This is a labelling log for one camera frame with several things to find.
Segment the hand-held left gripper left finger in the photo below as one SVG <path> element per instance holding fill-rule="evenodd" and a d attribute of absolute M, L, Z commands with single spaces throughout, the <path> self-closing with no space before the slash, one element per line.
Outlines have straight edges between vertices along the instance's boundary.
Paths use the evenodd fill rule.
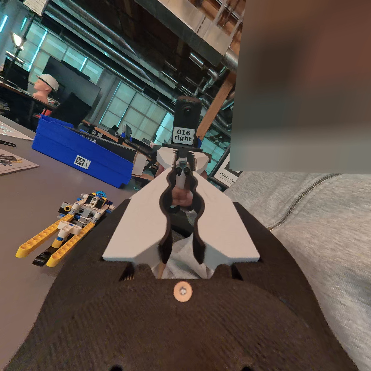
<path fill-rule="evenodd" d="M 102 258 L 132 264 L 166 263 L 172 249 L 169 215 L 161 196 L 171 191 L 167 169 L 135 193 L 114 231 Z"/>

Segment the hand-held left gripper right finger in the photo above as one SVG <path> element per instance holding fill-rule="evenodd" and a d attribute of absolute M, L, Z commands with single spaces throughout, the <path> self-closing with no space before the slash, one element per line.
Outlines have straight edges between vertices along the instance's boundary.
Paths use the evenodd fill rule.
<path fill-rule="evenodd" d="M 192 239 L 196 261 L 210 270 L 257 262 L 260 254 L 231 199 L 197 173 L 191 176 L 191 192 L 197 213 Z"/>

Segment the small grey lego connector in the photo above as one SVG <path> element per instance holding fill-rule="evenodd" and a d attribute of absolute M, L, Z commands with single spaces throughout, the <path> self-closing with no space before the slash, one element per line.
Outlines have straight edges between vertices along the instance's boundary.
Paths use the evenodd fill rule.
<path fill-rule="evenodd" d="M 175 163 L 175 173 L 177 176 L 188 176 L 191 172 L 189 162 L 186 157 L 179 157 Z"/>

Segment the yellow and grey lego model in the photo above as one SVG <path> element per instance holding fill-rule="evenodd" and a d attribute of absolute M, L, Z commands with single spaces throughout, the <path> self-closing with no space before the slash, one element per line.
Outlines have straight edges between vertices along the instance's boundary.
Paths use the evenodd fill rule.
<path fill-rule="evenodd" d="M 15 257 L 29 256 L 53 235 L 56 235 L 49 248 L 40 253 L 32 263 L 39 267 L 55 267 L 114 209 L 115 205 L 102 191 L 82 194 L 75 203 L 63 202 L 59 208 L 57 220 L 21 244 Z"/>

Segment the open lego instruction booklet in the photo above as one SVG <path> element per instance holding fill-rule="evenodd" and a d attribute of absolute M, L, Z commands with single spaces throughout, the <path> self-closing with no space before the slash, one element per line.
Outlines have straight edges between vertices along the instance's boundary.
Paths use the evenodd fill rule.
<path fill-rule="evenodd" d="M 0 175 L 38 168 L 39 165 L 0 149 Z"/>

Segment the person's right hand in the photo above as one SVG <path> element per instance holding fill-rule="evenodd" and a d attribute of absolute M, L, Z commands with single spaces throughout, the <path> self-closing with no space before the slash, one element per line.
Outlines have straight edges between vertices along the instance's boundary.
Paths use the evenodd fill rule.
<path fill-rule="evenodd" d="M 187 208 L 192 205 L 193 194 L 189 189 L 181 189 L 175 186 L 172 190 L 172 197 L 172 206 Z"/>

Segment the white cardboard box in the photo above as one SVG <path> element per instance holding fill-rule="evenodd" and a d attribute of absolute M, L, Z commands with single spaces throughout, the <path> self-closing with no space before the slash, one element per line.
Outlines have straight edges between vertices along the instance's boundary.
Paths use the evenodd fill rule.
<path fill-rule="evenodd" d="M 147 157 L 137 151 L 134 156 L 132 175 L 141 176 L 147 162 Z"/>

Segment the white printed sign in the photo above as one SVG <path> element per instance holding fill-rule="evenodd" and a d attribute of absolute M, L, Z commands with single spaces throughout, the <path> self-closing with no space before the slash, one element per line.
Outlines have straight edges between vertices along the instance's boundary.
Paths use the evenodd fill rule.
<path fill-rule="evenodd" d="M 230 149 L 228 148 L 211 171 L 209 179 L 222 190 L 226 190 L 235 184 L 241 174 L 241 171 L 230 168 Z"/>

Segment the grey zip sweatshirt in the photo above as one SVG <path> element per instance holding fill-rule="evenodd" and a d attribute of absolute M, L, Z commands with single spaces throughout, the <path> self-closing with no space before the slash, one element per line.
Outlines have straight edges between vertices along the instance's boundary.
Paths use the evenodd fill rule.
<path fill-rule="evenodd" d="M 371 369 L 370 175 L 247 172 L 223 193 L 299 264 L 332 331 Z"/>

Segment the blue plastic bin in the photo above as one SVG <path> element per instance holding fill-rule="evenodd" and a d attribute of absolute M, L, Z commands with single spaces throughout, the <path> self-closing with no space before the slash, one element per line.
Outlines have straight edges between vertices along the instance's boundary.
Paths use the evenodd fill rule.
<path fill-rule="evenodd" d="M 72 124 L 41 115 L 32 149 L 116 188 L 132 177 L 135 150 L 120 145 L 113 152 L 84 136 Z"/>

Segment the large black monitor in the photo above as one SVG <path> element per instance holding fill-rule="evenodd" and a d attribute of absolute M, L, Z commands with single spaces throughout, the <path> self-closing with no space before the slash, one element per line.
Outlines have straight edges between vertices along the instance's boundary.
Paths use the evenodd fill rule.
<path fill-rule="evenodd" d="M 77 129 L 99 101 L 101 88 L 77 69 L 53 57 L 49 58 L 43 72 L 54 77 L 59 85 L 56 92 L 59 105 L 49 117 L 69 123 Z"/>

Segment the mannequin head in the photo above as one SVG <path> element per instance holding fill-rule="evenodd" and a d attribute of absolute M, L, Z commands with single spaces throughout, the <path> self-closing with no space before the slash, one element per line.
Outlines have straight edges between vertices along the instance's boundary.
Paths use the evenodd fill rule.
<path fill-rule="evenodd" d="M 49 94 L 52 92 L 52 87 L 49 86 L 45 81 L 38 79 L 34 85 L 33 97 L 45 104 L 48 104 Z"/>

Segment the white sticker sheet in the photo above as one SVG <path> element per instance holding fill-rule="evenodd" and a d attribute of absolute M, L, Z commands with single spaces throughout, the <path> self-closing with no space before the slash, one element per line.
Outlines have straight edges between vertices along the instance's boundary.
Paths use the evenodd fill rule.
<path fill-rule="evenodd" d="M 22 140 L 27 140 L 27 141 L 33 141 L 33 138 L 28 137 L 27 135 L 19 132 L 18 130 L 10 127 L 9 125 L 0 122 L 0 134 L 12 138 L 19 138 Z"/>

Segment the wooden post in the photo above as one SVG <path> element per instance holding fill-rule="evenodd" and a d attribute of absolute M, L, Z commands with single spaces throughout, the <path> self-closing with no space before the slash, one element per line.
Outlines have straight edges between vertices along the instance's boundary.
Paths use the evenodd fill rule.
<path fill-rule="evenodd" d="M 208 129 L 210 128 L 212 122 L 216 118 L 216 115 L 220 111 L 220 108 L 222 107 L 223 103 L 228 97 L 233 86 L 235 85 L 236 78 L 237 75 L 235 72 L 229 73 L 228 77 L 226 77 L 218 93 L 216 94 L 215 99 L 212 101 L 210 107 L 207 109 L 206 114 L 203 117 L 200 125 L 198 126 L 196 133 L 197 138 L 199 138 L 201 141 L 203 140 Z"/>

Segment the metal ventilation duct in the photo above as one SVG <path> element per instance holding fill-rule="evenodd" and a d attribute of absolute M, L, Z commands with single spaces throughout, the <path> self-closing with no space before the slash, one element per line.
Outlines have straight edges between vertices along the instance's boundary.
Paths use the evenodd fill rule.
<path fill-rule="evenodd" d="M 224 67 L 226 67 L 230 72 L 235 72 L 237 74 L 237 68 L 238 68 L 238 55 L 234 53 L 232 49 L 228 49 L 228 51 L 225 53 L 223 59 L 222 59 L 222 64 Z M 234 95 L 235 95 L 235 90 L 230 91 L 228 97 L 226 98 L 225 102 L 223 103 L 222 107 L 220 108 L 220 111 L 224 111 L 228 108 L 231 108 L 231 106 L 234 104 Z M 200 101 L 202 105 L 205 107 L 207 110 L 212 101 L 215 99 L 215 97 L 211 100 L 209 97 L 202 95 L 200 98 Z M 220 114 L 220 111 L 216 115 L 216 118 L 212 122 L 212 124 L 216 124 L 219 127 L 223 128 L 225 131 L 231 131 L 231 123 L 225 120 L 225 118 Z"/>

